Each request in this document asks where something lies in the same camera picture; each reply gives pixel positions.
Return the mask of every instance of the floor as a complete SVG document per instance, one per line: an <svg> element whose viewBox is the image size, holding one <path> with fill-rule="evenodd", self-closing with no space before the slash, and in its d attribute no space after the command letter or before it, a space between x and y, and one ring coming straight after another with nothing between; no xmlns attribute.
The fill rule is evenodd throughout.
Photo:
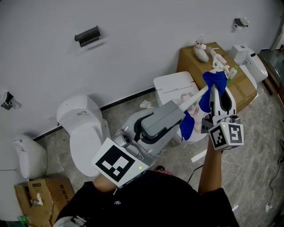
<svg viewBox="0 0 284 227"><path fill-rule="evenodd" d="M280 166L280 172L272 184L272 208L268 212L265 211L272 194L269 183L278 170L277 160L282 155L279 140L284 139L284 108L279 97L269 96L262 85L258 87L258 94L257 98L239 113L244 125L244 146L225 151L222 155L222 182L232 174L241 182L238 194L240 185L235 176L223 186L232 207L239 206L237 215L243 219L238 219L241 227L248 226L245 219L251 227L270 226L284 201L284 166ZM151 101L153 106L157 105L155 93L152 92L103 111L112 136L132 113L141 110L139 105L143 100ZM193 163L191 158L207 148L207 141L208 136L187 146L171 141L158 156L157 164L163 165L177 177L188 180L193 170L204 161L204 158L201 158ZM92 180L75 167L70 155L69 134L64 129L38 142L47 149L47 175L61 173L67 176L75 191L85 181ZM195 172L190 181L194 189L198 188L200 175L201 169Z"/></svg>

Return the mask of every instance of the hand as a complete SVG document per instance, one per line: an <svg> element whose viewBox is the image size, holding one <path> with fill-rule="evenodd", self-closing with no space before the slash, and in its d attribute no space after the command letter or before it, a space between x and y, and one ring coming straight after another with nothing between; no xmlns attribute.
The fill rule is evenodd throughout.
<svg viewBox="0 0 284 227"><path fill-rule="evenodd" d="M93 184L101 192L110 192L116 189L116 185L101 173L93 181Z"/></svg>

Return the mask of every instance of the blue cloth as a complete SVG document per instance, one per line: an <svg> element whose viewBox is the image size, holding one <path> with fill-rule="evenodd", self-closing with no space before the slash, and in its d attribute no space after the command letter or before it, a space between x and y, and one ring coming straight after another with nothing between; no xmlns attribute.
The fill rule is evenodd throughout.
<svg viewBox="0 0 284 227"><path fill-rule="evenodd" d="M188 140L191 136L191 133L193 131L194 127L194 118L190 116L188 111L185 111L185 118L182 120L182 122L179 125L179 128L181 129L181 136L185 140Z"/></svg>
<svg viewBox="0 0 284 227"><path fill-rule="evenodd" d="M203 79L205 80L208 91L202 96L201 100L199 101L199 106L201 110L203 110L206 113L210 113L210 90L211 86L215 83L217 87L219 88L220 95L222 95L225 91L225 88L227 86L227 77L225 75L225 72L217 72L217 73L210 73L205 72L203 74Z"/></svg>
<svg viewBox="0 0 284 227"><path fill-rule="evenodd" d="M205 80L208 91L202 96L199 106L201 110L203 110L206 113L210 113L210 90L211 86L215 83L217 84L217 87L219 88L220 94L222 95L225 91L225 88L227 86L227 77L225 75L225 72L217 72L217 73L210 73L205 72L203 74L203 79ZM185 118L180 124L181 129L181 136L183 139L188 140L192 134L193 128L194 128L194 118L190 116L188 111L185 111Z"/></svg>

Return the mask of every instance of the toilet seat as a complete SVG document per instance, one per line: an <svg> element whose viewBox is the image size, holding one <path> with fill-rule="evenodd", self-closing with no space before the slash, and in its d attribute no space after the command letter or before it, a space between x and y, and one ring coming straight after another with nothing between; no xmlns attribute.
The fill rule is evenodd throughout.
<svg viewBox="0 0 284 227"><path fill-rule="evenodd" d="M99 171L91 164L102 146L102 138L96 127L83 125L76 128L70 136L70 151L78 170L86 176L97 176Z"/></svg>

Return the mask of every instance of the cardboard box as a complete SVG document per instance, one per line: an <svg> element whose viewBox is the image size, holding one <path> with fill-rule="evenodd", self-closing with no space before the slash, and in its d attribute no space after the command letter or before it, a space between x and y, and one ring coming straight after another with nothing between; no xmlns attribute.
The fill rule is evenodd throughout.
<svg viewBox="0 0 284 227"><path fill-rule="evenodd" d="M231 57L217 43L209 43L206 46L219 48L216 49L215 52L220 54L227 61L227 65L229 65L230 68L237 66ZM199 61L194 54L193 46L185 47L180 51L177 72L189 72L200 90L206 86L202 75L213 69L212 62L213 59L211 56L209 56L209 61L207 63ZM244 109L257 95L257 91L253 84L240 68L237 69L237 74L232 81L227 84L227 87L235 98L237 112Z"/></svg>
<svg viewBox="0 0 284 227"><path fill-rule="evenodd" d="M29 211L29 221L37 226L52 227L62 208L74 196L69 179L41 179L28 182L31 198L37 200L37 194L43 201L43 206L32 205Z"/></svg>
<svg viewBox="0 0 284 227"><path fill-rule="evenodd" d="M23 215L28 215L32 204L30 203L31 195L28 189L28 183L14 185L15 194Z"/></svg>

